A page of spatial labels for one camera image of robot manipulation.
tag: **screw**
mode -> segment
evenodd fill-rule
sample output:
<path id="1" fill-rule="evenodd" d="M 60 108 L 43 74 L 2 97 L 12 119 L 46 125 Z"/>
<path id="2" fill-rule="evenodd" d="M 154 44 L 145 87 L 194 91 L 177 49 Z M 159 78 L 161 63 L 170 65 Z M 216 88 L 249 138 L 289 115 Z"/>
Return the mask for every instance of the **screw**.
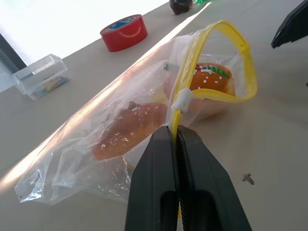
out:
<path id="1" fill-rule="evenodd" d="M 250 173 L 244 174 L 243 181 L 248 181 L 250 184 L 254 185 L 255 182 L 250 177 L 251 177 Z"/>

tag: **clear plastic box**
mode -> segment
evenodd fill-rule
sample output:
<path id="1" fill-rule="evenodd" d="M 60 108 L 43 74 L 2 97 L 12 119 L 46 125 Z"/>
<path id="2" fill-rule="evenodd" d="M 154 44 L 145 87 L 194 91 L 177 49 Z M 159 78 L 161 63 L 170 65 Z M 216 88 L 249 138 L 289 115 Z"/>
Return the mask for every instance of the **clear plastic box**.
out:
<path id="1" fill-rule="evenodd" d="M 69 80 L 67 66 L 50 54 L 12 75 L 16 87 L 36 100 Z"/>

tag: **table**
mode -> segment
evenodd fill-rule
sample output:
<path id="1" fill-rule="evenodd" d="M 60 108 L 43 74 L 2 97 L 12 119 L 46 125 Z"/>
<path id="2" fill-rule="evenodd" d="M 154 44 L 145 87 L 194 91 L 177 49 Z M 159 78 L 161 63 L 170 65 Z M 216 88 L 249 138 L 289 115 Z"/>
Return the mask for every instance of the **table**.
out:
<path id="1" fill-rule="evenodd" d="M 191 128 L 229 172 L 256 231 L 296 231 L 308 225 L 305 177 L 308 39 L 275 50 L 270 47 L 279 25 L 300 2 L 216 0 L 179 32 L 183 35 L 218 20 L 228 20 L 251 45 L 258 77 L 257 96 L 221 115 L 192 124 Z M 33 150 L 83 104 L 196 12 L 173 16 L 165 4 L 144 16 L 150 36 L 137 46 L 121 53 L 108 53 L 98 40 L 68 56 L 64 61 L 72 81 L 38 101 L 27 101 L 14 88 L 0 93 L 1 109 L 4 108 L 0 113 L 0 130 L 6 131 L 0 133 L 0 146 L 1 153 L 7 154 L 4 162 L 1 160 L 1 173 L 4 175 L 16 158 Z M 28 134 L 29 128 L 34 134 Z M 254 186 L 242 182 L 246 173 L 252 174 Z M 19 204 L 12 186 L 0 196 L 3 230 L 123 230 L 125 204 L 86 192 L 51 207 Z"/>

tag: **bread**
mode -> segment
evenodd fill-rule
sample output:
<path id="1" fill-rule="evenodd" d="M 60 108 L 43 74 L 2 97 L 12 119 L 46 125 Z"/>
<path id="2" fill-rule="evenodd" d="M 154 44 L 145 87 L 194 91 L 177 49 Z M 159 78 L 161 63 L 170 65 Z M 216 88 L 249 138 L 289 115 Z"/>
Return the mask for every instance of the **bread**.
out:
<path id="1" fill-rule="evenodd" d="M 162 103 L 130 102 L 94 146 L 94 156 L 104 160 L 124 155 L 165 124 L 166 114 L 167 106 Z"/>

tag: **black object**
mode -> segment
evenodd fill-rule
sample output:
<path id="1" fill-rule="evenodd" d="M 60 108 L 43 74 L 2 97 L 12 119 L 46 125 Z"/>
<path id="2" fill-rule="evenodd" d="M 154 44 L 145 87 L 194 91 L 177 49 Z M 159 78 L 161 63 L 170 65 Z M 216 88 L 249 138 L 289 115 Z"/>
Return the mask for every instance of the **black object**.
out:
<path id="1" fill-rule="evenodd" d="M 193 6 L 193 0 L 169 0 L 170 7 L 173 12 L 178 15 L 188 12 Z"/>
<path id="2" fill-rule="evenodd" d="M 271 46 L 279 47 L 287 42 L 297 41 L 308 35 L 308 0 L 303 1 L 291 13 L 279 27 Z"/>
<path id="3" fill-rule="evenodd" d="M 197 133 L 153 133 L 133 173 L 125 231 L 251 231 L 231 179 Z"/>
<path id="4" fill-rule="evenodd" d="M 5 64 L 9 71 L 13 74 L 27 65 L 18 56 L 15 50 L 9 45 L 5 38 L 0 34 L 0 61 Z"/>

